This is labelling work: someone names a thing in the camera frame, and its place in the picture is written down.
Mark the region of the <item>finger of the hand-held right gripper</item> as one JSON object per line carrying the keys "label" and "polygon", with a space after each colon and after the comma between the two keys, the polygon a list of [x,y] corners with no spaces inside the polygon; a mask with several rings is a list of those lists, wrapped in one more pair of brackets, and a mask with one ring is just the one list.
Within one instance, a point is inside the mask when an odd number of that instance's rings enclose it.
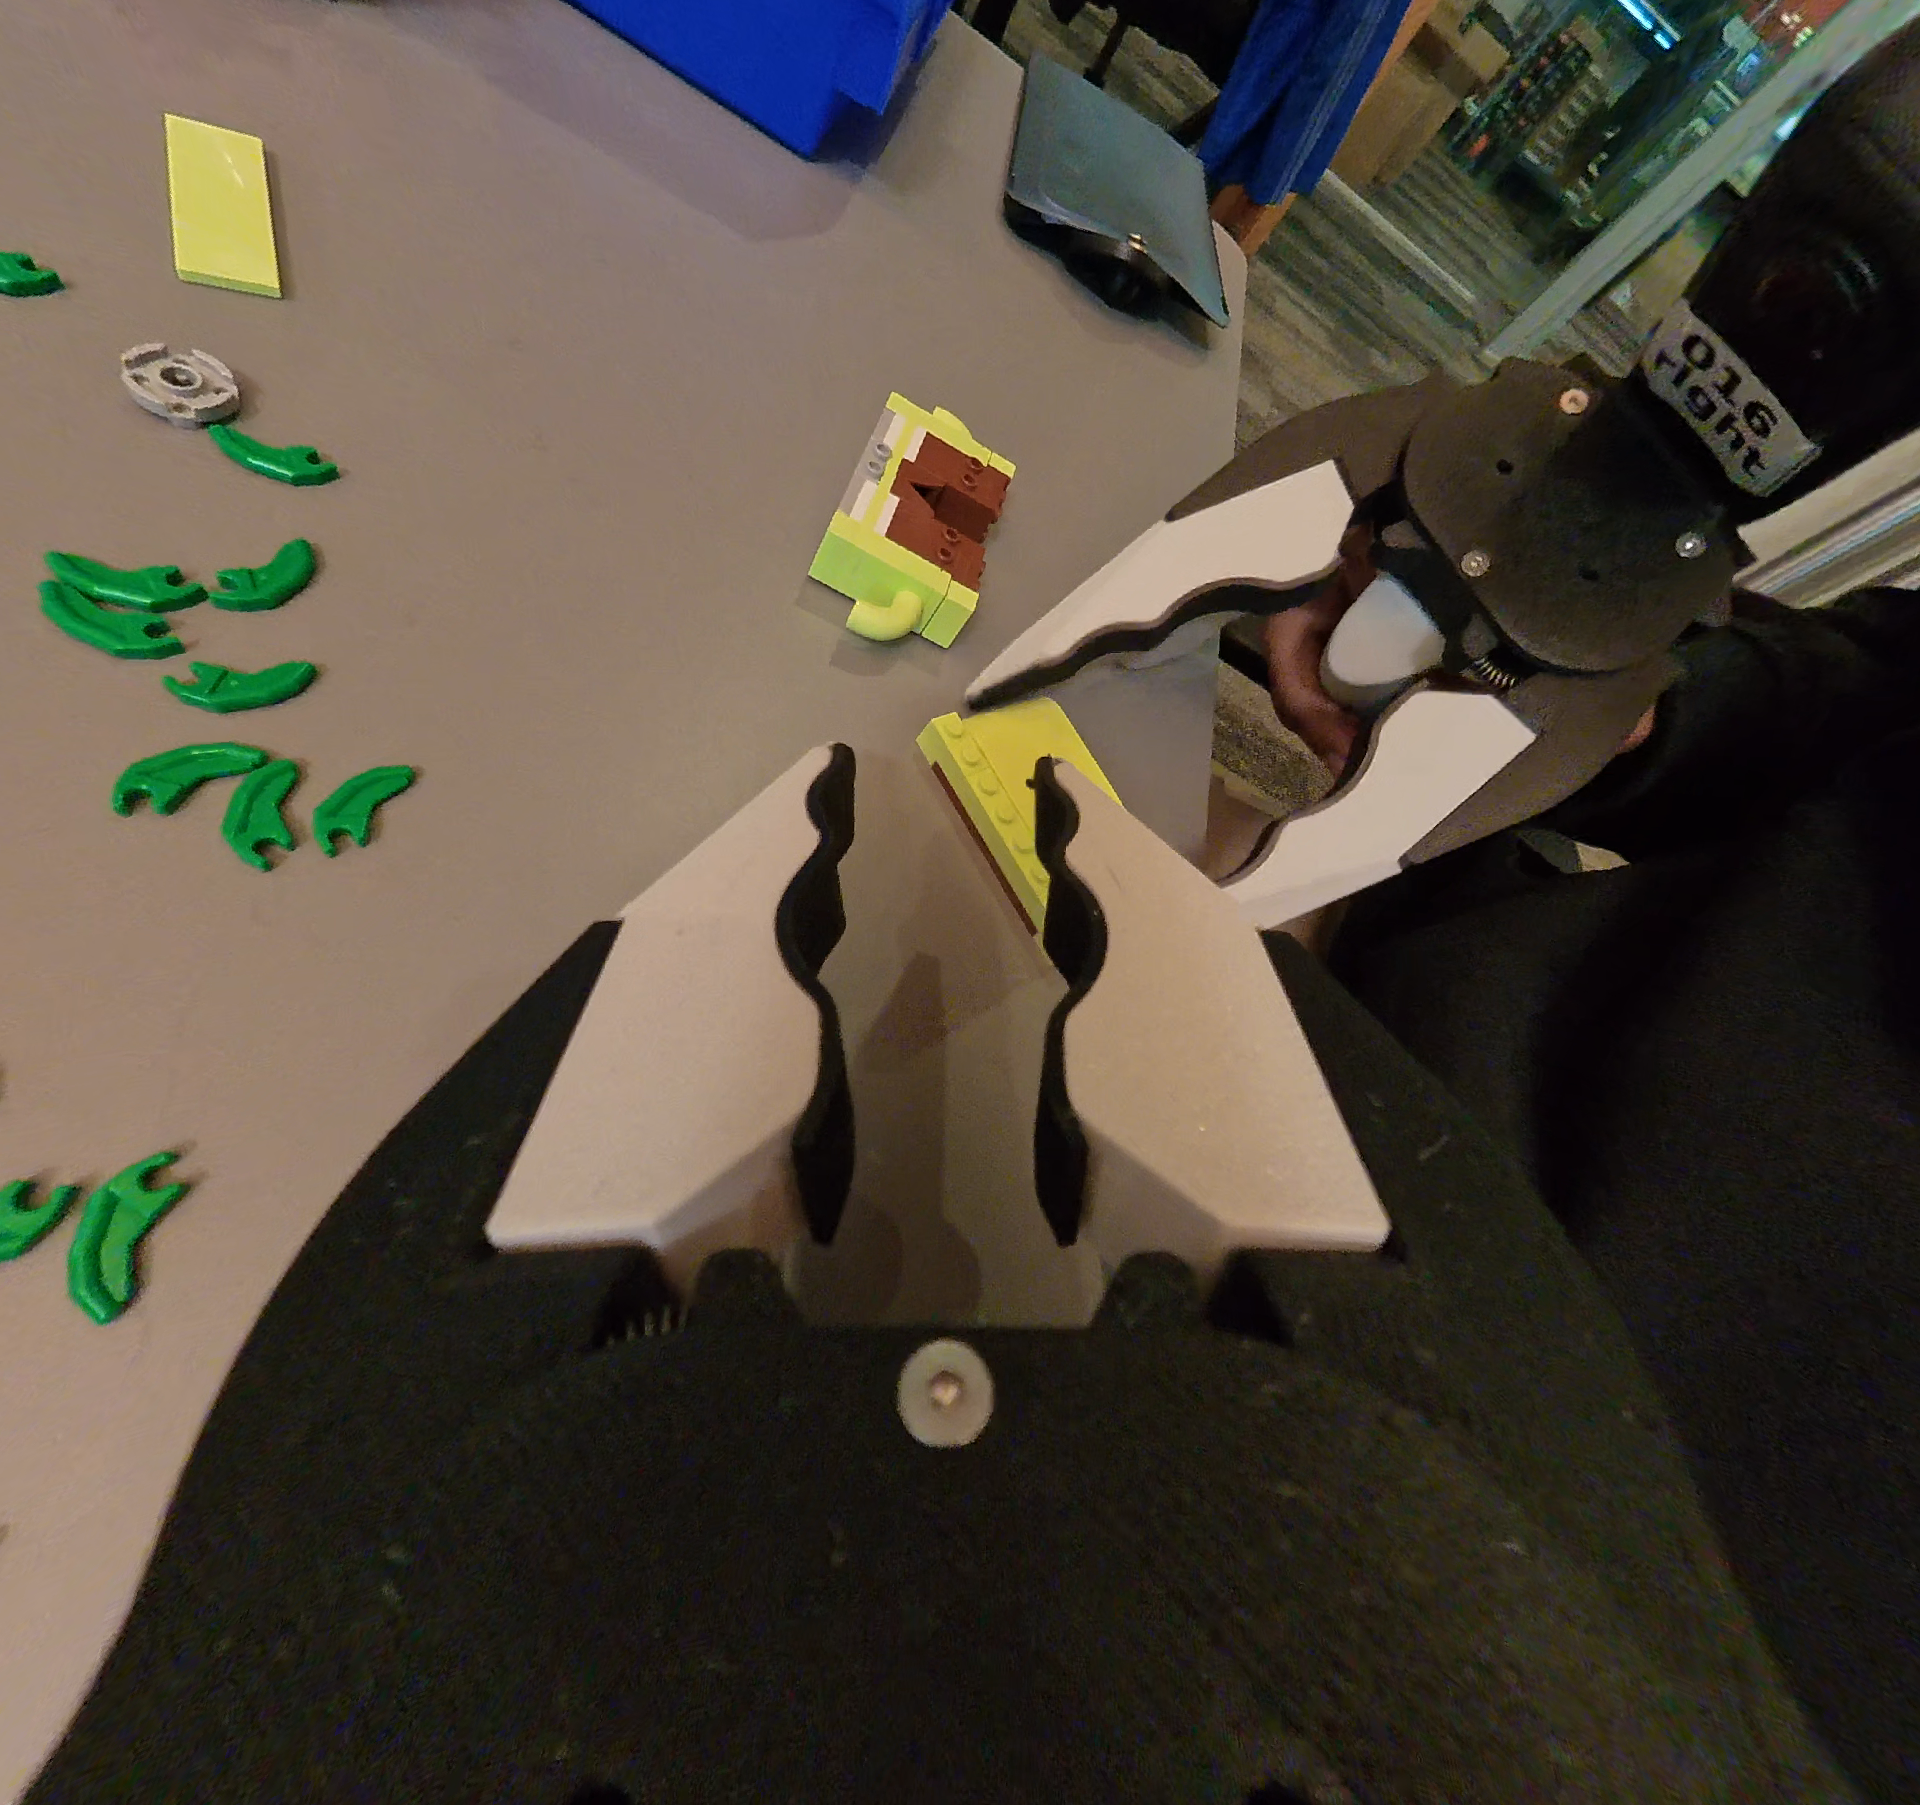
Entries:
{"label": "finger of the hand-held right gripper", "polygon": [[1207,617],[1269,616],[1337,567],[1355,510],[1396,478],[1428,385],[1286,418],[1122,544],[971,682],[971,709],[1041,696],[1105,657],[1152,655]]}
{"label": "finger of the hand-held right gripper", "polygon": [[1493,694],[1415,682],[1335,776],[1282,724],[1269,689],[1223,675],[1216,883],[1254,926],[1277,930],[1523,826],[1592,785],[1668,684],[1538,675]]}

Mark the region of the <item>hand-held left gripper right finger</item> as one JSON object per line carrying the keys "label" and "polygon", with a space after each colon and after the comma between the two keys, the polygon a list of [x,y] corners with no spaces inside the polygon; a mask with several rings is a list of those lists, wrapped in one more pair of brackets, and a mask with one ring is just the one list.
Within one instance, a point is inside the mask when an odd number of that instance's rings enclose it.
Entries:
{"label": "hand-held left gripper right finger", "polygon": [[1042,758],[1034,787],[1041,942],[1067,985],[1034,1137],[1058,1245],[1379,1251],[1391,1217],[1259,931],[1072,763]]}

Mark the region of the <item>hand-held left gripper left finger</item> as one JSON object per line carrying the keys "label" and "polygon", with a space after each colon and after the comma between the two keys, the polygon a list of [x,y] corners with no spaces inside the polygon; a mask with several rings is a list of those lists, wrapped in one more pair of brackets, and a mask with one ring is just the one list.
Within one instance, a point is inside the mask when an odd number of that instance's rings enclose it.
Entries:
{"label": "hand-held left gripper left finger", "polygon": [[833,1240],[855,1137],[823,967],[854,785],[848,745],[808,748],[623,907],[489,1215],[496,1248]]}

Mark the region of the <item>lime brown brick figure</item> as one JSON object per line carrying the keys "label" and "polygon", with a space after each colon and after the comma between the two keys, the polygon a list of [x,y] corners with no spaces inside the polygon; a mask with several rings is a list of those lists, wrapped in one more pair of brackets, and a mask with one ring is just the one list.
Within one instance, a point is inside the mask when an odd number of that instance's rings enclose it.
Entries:
{"label": "lime brown brick figure", "polygon": [[1016,464],[944,407],[887,396],[806,576],[874,644],[951,648],[979,604]]}

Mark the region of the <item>lime brown brick tray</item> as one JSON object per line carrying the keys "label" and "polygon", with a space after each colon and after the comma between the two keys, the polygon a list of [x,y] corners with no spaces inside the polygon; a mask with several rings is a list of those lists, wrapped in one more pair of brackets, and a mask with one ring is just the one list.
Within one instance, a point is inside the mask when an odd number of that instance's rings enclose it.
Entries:
{"label": "lime brown brick tray", "polygon": [[1035,845],[1041,759],[1067,759],[1109,797],[1119,797],[1072,717],[1051,698],[1028,698],[988,714],[943,714],[919,729],[915,745],[1022,920],[1041,933],[1049,895]]}

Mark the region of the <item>person's right forearm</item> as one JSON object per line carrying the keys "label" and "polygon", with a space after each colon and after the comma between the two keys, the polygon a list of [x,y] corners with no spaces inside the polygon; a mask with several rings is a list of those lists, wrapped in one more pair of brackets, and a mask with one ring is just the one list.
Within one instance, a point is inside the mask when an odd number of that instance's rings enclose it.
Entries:
{"label": "person's right forearm", "polygon": [[1603,772],[1538,826],[1635,863],[1785,818],[1876,742],[1915,732],[1917,594],[1801,608],[1743,592],[1674,665]]}

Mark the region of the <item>person's right hand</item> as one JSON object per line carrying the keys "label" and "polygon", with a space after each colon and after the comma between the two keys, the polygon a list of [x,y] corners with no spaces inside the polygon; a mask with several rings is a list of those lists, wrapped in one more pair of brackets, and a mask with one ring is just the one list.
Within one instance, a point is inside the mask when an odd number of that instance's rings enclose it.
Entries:
{"label": "person's right hand", "polygon": [[1344,581],[1262,624],[1262,652],[1273,709],[1284,732],[1337,781],[1362,732],[1362,715],[1322,682],[1327,644],[1355,603]]}

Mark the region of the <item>dark grey flat panel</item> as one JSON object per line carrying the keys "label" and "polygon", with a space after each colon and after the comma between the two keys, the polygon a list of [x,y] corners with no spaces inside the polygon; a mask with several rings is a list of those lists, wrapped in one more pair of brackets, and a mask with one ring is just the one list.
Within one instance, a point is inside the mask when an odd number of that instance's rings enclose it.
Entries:
{"label": "dark grey flat panel", "polygon": [[1002,218],[1113,312],[1232,325],[1201,160],[1047,55],[1022,67]]}

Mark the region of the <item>blue hanging cloth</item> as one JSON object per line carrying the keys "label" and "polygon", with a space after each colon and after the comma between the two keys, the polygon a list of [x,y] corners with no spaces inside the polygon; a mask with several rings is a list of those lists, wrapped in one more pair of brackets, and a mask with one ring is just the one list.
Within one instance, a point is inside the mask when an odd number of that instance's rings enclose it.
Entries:
{"label": "blue hanging cloth", "polygon": [[1315,187],[1413,0],[1258,0],[1198,157],[1258,207]]}

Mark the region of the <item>scattered green leaf pieces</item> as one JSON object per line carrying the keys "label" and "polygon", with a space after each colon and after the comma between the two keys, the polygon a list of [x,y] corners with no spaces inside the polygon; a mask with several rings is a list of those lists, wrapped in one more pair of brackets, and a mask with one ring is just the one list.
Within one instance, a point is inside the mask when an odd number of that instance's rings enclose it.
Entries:
{"label": "scattered green leaf pieces", "polygon": [[[289,488],[317,488],[341,476],[341,467],[321,448],[266,444],[239,426],[239,415],[188,430],[204,436],[226,462]],[[321,576],[321,551],[308,537],[296,535],[278,544],[271,557],[217,568],[209,583],[187,576],[171,559],[115,564],[73,551],[47,551],[45,568],[37,604],[61,635],[113,659],[159,663],[187,655],[179,634],[187,612],[211,607],[228,616],[263,616],[296,603]],[[321,667],[311,659],[239,669],[193,657],[184,673],[169,673],[159,682],[191,711],[228,715],[285,706],[317,677]],[[311,839],[326,857],[342,847],[366,847],[385,812],[418,777],[406,765],[348,773],[314,808]],[[297,758],[247,741],[197,738],[127,765],[111,785],[108,802],[117,815],[171,815],[206,787],[224,787],[222,843],[238,863],[269,872],[297,845],[286,808],[301,782]],[[77,1230],[65,1257],[66,1295],[94,1322],[117,1321],[138,1295],[139,1256],[152,1232],[187,1194],[187,1185],[171,1177],[177,1157],[171,1150],[152,1154],[86,1194],[57,1185],[35,1198],[28,1177],[4,1182],[4,1261],[35,1248],[75,1208]]]}

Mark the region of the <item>grey round brick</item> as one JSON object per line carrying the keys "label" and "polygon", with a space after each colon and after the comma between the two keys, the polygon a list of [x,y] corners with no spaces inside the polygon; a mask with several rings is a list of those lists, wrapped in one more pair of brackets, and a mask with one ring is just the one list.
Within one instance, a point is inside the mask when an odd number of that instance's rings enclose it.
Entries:
{"label": "grey round brick", "polygon": [[163,339],[121,353],[121,383],[142,412],[179,429],[231,423],[244,407],[238,376],[219,357]]}

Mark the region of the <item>long lime flat tile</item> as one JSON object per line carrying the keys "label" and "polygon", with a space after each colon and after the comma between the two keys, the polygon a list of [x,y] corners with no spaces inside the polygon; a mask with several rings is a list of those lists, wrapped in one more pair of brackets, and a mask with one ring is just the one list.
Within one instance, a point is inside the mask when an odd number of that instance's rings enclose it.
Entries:
{"label": "long lime flat tile", "polygon": [[173,266],[182,282],[281,299],[266,147],[243,131],[163,115]]}

